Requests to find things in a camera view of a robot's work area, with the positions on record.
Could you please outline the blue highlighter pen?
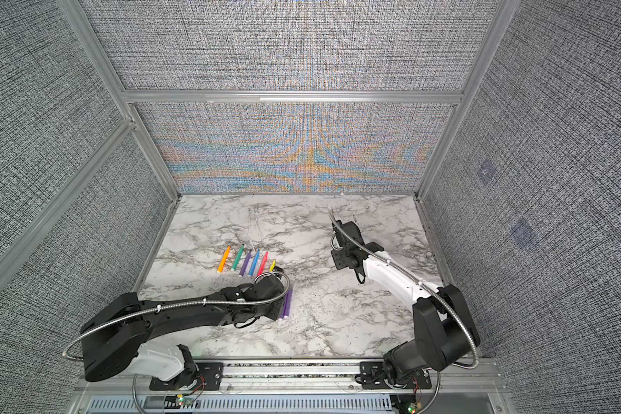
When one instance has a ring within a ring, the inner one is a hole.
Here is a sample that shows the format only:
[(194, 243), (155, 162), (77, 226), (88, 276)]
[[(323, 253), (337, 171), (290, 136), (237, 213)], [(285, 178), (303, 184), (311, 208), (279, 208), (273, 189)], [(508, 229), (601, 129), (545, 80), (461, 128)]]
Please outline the blue highlighter pen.
[(260, 250), (257, 250), (253, 256), (253, 261), (251, 263), (251, 266), (248, 272), (249, 277), (253, 277), (255, 275), (255, 269), (257, 267), (259, 258), (260, 258)]

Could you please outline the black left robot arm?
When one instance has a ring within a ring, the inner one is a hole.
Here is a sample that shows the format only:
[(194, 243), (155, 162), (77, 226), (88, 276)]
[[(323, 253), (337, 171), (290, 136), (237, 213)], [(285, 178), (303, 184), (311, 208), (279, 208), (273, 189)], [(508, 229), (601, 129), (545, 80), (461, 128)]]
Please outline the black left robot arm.
[(80, 329), (85, 380), (100, 382), (126, 372), (145, 355), (143, 346), (160, 336), (200, 327), (241, 329), (262, 317), (275, 320), (291, 288), (292, 282), (277, 267), (253, 282), (205, 297), (153, 301), (124, 293)]

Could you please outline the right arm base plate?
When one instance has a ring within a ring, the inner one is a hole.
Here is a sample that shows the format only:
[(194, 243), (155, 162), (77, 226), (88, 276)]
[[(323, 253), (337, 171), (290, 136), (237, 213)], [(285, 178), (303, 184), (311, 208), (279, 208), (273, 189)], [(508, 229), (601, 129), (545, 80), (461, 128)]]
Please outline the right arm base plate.
[(431, 377), (426, 370), (399, 373), (388, 362), (361, 362), (355, 382), (367, 390), (432, 388)]

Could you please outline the green highlighter pen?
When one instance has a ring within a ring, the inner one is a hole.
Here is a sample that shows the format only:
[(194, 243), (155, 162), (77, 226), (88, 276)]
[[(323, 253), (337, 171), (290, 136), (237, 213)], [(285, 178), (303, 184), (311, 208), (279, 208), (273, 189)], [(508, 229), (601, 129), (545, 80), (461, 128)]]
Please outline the green highlighter pen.
[(234, 272), (236, 272), (236, 270), (237, 270), (237, 268), (239, 266), (239, 263), (241, 261), (242, 255), (243, 255), (243, 251), (244, 251), (244, 245), (241, 245), (241, 247), (237, 251), (235, 261), (233, 262), (233, 265), (231, 267), (231, 270), (234, 271)]

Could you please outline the orange highlighter pen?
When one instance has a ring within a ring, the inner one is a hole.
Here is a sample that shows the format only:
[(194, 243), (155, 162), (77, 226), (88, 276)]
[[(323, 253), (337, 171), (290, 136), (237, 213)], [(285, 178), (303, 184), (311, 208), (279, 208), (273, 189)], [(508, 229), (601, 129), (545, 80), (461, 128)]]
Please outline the orange highlighter pen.
[(227, 262), (227, 260), (228, 260), (228, 258), (229, 258), (229, 255), (230, 255), (230, 251), (231, 251), (231, 247), (230, 247), (230, 246), (227, 246), (227, 248), (226, 248), (226, 250), (224, 251), (224, 253), (223, 253), (223, 255), (222, 255), (222, 258), (221, 258), (221, 260), (220, 260), (220, 262), (219, 262), (219, 265), (218, 265), (218, 267), (217, 267), (217, 272), (219, 272), (219, 274), (220, 274), (220, 273), (222, 273), (222, 272), (224, 271), (225, 264), (226, 264), (226, 262)]

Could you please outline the pink highlighter pen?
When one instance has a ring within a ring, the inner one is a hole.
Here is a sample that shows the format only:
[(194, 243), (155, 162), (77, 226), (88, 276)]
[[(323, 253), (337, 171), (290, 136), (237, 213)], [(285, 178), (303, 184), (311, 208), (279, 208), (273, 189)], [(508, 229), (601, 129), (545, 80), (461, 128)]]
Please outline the pink highlighter pen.
[(266, 251), (265, 255), (263, 255), (262, 257), (262, 261), (260, 262), (260, 267), (258, 269), (257, 277), (260, 277), (264, 273), (265, 267), (267, 264), (267, 259), (268, 259), (268, 251)]

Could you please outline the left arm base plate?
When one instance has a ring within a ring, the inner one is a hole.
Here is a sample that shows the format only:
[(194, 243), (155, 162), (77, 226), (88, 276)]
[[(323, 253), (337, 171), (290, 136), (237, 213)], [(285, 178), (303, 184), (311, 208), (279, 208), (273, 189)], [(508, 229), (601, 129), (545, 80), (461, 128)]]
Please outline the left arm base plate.
[(153, 378), (149, 384), (150, 391), (193, 391), (200, 388), (205, 391), (218, 391), (224, 374), (221, 362), (203, 362), (191, 370), (185, 370), (170, 381)]

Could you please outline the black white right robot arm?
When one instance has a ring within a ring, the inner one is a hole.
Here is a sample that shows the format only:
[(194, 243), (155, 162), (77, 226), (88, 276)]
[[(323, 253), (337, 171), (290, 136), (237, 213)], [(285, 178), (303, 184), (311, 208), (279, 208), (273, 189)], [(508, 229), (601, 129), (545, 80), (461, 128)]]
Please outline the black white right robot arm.
[(378, 243), (365, 243), (353, 222), (332, 220), (331, 255), (338, 270), (349, 268), (358, 283), (374, 281), (412, 314), (413, 338), (383, 356), (379, 381), (402, 387), (423, 370), (479, 365), (481, 338), (463, 293), (453, 285), (431, 283), (399, 264)]

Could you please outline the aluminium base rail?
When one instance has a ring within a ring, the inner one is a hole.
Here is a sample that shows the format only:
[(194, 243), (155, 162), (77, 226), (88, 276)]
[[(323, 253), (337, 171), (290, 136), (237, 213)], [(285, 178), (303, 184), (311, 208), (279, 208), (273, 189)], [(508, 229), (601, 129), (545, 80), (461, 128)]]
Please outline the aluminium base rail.
[(208, 393), (441, 393), (506, 394), (497, 362), (450, 366), (441, 373), (420, 368), (404, 379), (386, 378), (381, 358), (206, 358), (196, 360)]

